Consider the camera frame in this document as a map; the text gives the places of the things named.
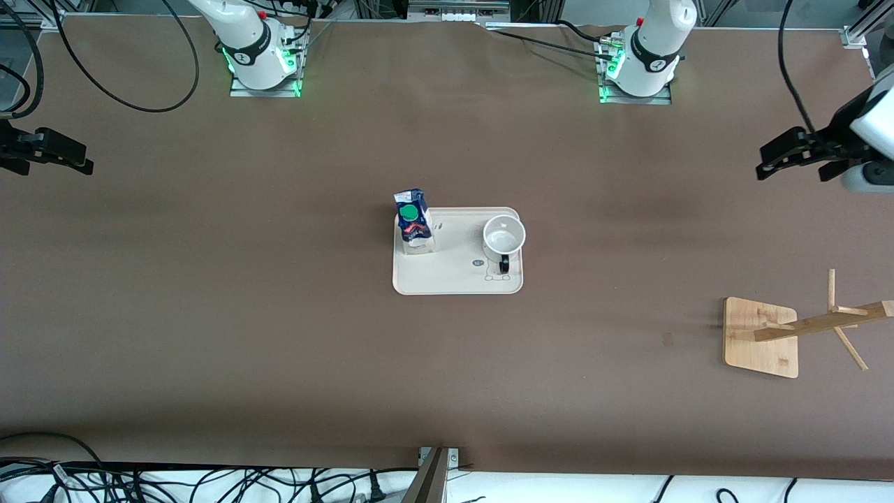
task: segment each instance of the green cap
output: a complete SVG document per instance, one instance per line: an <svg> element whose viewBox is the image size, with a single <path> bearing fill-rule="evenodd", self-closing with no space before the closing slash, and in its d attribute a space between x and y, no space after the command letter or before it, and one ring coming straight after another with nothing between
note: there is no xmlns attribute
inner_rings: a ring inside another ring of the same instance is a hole
<svg viewBox="0 0 894 503"><path fill-rule="evenodd" d="M419 218L419 210L412 204L401 206L400 213L404 220L416 220Z"/></svg>

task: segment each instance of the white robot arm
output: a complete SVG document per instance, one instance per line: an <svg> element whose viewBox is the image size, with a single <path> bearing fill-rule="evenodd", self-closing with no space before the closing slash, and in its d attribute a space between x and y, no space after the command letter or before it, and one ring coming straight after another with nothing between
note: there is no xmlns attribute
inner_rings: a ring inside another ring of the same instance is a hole
<svg viewBox="0 0 894 503"><path fill-rule="evenodd" d="M215 30L236 78L267 90L297 71L295 29L241 0L188 0Z"/></svg>
<svg viewBox="0 0 894 503"><path fill-rule="evenodd" d="M894 193L892 87L894 65L881 72L871 88L839 108L815 135L797 126L761 147L763 163L757 167L757 179L791 166L827 162L819 168L823 182L841 176L850 191Z"/></svg>
<svg viewBox="0 0 894 503"><path fill-rule="evenodd" d="M624 54L608 78L633 96L657 94L673 79L679 50L697 17L692 0L651 0L642 25L621 32Z"/></svg>

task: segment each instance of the mug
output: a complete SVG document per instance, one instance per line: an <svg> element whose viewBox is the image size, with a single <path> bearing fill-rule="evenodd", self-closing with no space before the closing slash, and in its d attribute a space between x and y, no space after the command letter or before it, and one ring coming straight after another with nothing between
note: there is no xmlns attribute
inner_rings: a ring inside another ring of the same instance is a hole
<svg viewBox="0 0 894 503"><path fill-rule="evenodd" d="M498 215L487 221L483 237L487 258L500 264L500 274L509 274L509 259L525 244L525 226L511 215Z"/></svg>

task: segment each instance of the brown table surface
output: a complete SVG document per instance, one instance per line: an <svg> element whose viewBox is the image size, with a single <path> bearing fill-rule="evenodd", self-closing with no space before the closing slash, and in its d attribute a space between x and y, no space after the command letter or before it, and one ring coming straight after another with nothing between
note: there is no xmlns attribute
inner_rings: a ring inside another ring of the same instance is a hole
<svg viewBox="0 0 894 503"><path fill-rule="evenodd" d="M340 23L300 99L227 96L201 19L195 97L132 112L41 42L46 95L16 122L89 146L96 173L0 174L0 431L82 436L108 460L894 476L894 327L801 341L800 377L721 359L721 302L894 299L894 198L755 180L800 124L771 30L697 30L670 107L599 103L592 60L465 23ZM190 85L170 18L77 17L114 92ZM607 29L591 29L603 33ZM568 31L529 34L573 47ZM870 84L834 31L787 36L818 124ZM510 206L525 285L407 297L392 194ZM4 450L78 457L57 442Z"/></svg>

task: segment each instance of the white tray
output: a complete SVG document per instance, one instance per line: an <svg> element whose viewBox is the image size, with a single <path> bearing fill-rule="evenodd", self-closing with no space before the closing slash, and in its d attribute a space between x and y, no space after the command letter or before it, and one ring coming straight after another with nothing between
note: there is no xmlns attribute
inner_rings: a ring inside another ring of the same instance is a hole
<svg viewBox="0 0 894 503"><path fill-rule="evenodd" d="M524 273L521 251L510 260L509 274L487 259L482 232L498 215L519 214L512 208L429 208L435 251L422 255L403 252L401 230L394 217L392 283L403 295L515 294Z"/></svg>

